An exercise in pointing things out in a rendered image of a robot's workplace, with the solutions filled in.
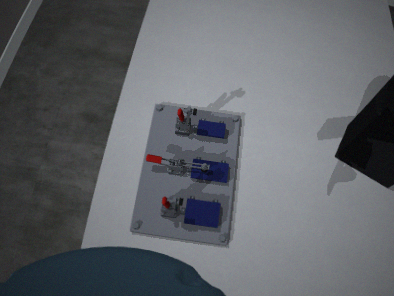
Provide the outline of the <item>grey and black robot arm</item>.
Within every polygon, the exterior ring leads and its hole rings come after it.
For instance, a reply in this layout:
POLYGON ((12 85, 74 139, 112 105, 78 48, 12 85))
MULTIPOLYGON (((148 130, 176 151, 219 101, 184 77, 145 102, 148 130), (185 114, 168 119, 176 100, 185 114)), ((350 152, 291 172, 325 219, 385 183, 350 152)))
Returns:
POLYGON ((190 265, 131 247, 92 247, 35 261, 0 283, 0 296, 226 296, 190 265))

